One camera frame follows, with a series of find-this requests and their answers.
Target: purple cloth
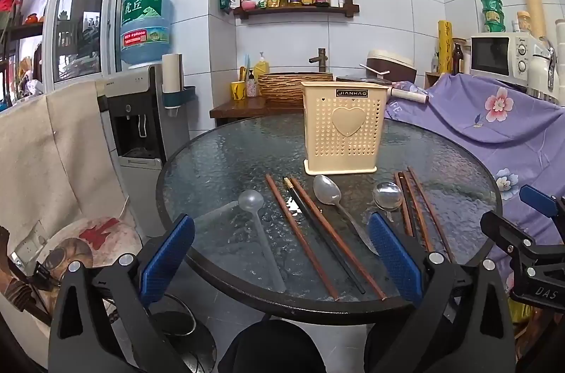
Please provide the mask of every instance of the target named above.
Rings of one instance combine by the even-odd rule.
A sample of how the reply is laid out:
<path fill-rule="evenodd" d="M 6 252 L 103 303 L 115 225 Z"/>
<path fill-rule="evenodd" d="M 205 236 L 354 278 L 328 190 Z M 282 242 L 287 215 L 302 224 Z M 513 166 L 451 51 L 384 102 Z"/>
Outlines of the purple cloth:
<path fill-rule="evenodd" d="M 401 86 L 410 89 L 411 85 Z M 428 105 L 392 98 L 387 114 L 437 132 L 469 150 L 496 180 L 504 217 L 538 244 L 559 243 L 552 220 L 524 204 L 518 191 L 530 184 L 549 195 L 565 194 L 565 109 L 471 75 L 442 75 L 428 95 Z M 510 272 L 507 255 L 494 248 L 490 256 L 506 279 Z"/>

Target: blue gripper pad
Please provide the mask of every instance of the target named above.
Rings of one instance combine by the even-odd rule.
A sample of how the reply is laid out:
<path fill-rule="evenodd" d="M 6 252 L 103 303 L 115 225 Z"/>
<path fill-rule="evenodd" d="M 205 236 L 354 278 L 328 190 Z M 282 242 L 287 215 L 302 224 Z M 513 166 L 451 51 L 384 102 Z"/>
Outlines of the blue gripper pad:
<path fill-rule="evenodd" d="M 369 238 L 400 296 L 418 307 L 423 298 L 422 273 L 389 224 L 376 212 L 369 219 Z"/>
<path fill-rule="evenodd" d="M 183 214 L 162 242 L 139 279 L 139 300 L 144 307 L 163 298 L 171 279 L 194 242 L 194 221 Z"/>
<path fill-rule="evenodd" d="M 532 185 L 524 185 L 520 188 L 520 200 L 528 206 L 536 209 L 545 217 L 555 217 L 557 215 L 557 203 L 551 196 L 533 188 Z"/>

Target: heart shape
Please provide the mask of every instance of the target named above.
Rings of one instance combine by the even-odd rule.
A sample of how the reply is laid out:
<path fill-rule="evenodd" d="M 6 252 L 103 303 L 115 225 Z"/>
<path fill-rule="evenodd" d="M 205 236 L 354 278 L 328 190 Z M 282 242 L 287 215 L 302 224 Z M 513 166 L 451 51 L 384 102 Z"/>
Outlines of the heart shape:
<path fill-rule="evenodd" d="M 345 137 L 355 134 L 365 122 L 365 111 L 360 107 L 346 109 L 338 107 L 332 113 L 335 128 Z"/>

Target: green container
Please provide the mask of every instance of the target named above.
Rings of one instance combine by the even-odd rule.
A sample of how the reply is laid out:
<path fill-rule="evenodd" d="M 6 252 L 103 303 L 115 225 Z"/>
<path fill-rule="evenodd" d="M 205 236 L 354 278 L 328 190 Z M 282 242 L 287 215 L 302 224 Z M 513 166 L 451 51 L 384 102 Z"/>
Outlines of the green container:
<path fill-rule="evenodd" d="M 485 22 L 504 24 L 504 13 L 496 10 L 483 10 L 482 14 L 485 17 Z"/>
<path fill-rule="evenodd" d="M 485 32 L 506 32 L 506 27 L 504 24 L 495 21 L 486 21 Z"/>
<path fill-rule="evenodd" d="M 502 13 L 502 0 L 481 0 L 481 2 L 483 11 L 494 10 Z"/>

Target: black table edge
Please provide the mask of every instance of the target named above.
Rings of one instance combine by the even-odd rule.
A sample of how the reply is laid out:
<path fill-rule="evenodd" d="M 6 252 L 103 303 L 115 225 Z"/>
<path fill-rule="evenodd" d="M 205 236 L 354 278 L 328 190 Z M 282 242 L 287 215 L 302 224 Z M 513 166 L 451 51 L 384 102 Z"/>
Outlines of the black table edge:
<path fill-rule="evenodd" d="M 250 117 L 246 120 L 252 119 L 257 119 L 257 117 Z M 468 151 L 461 145 L 453 142 L 453 140 L 449 139 L 448 137 L 442 136 L 437 132 L 428 130 L 421 126 L 413 125 L 412 123 L 401 123 L 403 123 L 404 125 L 413 126 L 414 128 L 418 128 L 426 132 L 431 132 L 437 136 L 442 137 L 443 139 L 446 139 L 456 147 L 460 148 L 462 152 L 468 154 L 472 160 L 476 161 L 478 165 L 482 167 L 488 174 L 493 187 L 495 187 L 495 212 L 498 215 L 502 215 L 502 197 L 500 191 L 496 188 L 496 181 L 494 177 L 487 169 L 487 167 L 481 162 L 481 160 L 479 160 L 476 156 L 474 156 L 470 151 Z M 159 212 L 159 218 L 165 229 L 169 229 L 173 224 L 165 207 L 165 199 L 163 197 L 163 184 L 165 183 L 165 174 L 171 167 L 172 161 L 181 151 L 187 148 L 194 141 L 200 139 L 201 137 L 212 131 L 217 130 L 218 128 L 229 126 L 231 124 L 232 123 L 227 123 L 225 125 L 219 126 L 200 134 L 195 139 L 189 140 L 178 150 L 176 150 L 163 165 L 163 168 L 159 173 L 159 178 L 157 179 L 155 195 L 157 202 L 157 212 Z M 488 256 L 490 250 L 493 248 L 493 245 L 494 242 L 491 239 L 487 239 L 482 247 L 478 250 L 478 252 L 466 263 L 466 265 L 478 265 Z M 211 261 L 206 259 L 194 248 L 190 248 L 188 254 L 185 257 L 185 261 L 197 274 L 199 274 L 200 277 L 202 277 L 210 285 L 217 288 L 219 291 L 225 293 L 227 296 L 233 298 L 234 300 L 237 300 L 247 306 L 253 307 L 263 313 L 290 320 L 321 325 L 361 325 L 377 322 L 379 320 L 379 315 L 382 315 L 383 311 L 385 311 L 388 315 L 391 310 L 405 311 L 412 306 L 411 303 L 405 301 L 402 297 L 399 296 L 390 297 L 385 300 L 346 302 L 308 300 L 305 298 L 293 297 L 288 294 L 277 293 L 273 290 L 259 287 L 258 285 L 247 282 L 246 280 L 240 279 L 239 277 L 236 277 L 233 274 L 224 271 L 222 268 L 214 265 Z"/>

